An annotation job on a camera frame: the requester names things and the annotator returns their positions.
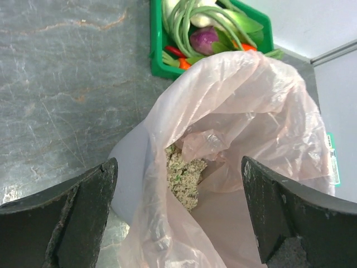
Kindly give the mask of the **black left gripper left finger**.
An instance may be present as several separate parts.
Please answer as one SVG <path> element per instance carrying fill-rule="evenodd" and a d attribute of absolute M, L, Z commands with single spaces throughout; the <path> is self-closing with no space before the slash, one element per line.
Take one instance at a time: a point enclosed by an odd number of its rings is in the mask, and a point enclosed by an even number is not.
<path fill-rule="evenodd" d="M 1 267 L 95 267 L 117 177 L 111 158 L 1 205 Z"/>

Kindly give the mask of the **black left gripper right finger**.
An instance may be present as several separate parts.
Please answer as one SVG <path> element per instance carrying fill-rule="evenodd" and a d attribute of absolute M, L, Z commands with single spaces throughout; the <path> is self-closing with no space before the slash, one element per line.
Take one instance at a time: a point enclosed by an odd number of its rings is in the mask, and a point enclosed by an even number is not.
<path fill-rule="evenodd" d="M 242 158 L 242 179 L 262 263 L 296 237 L 310 267 L 356 267 L 356 203 Z"/>

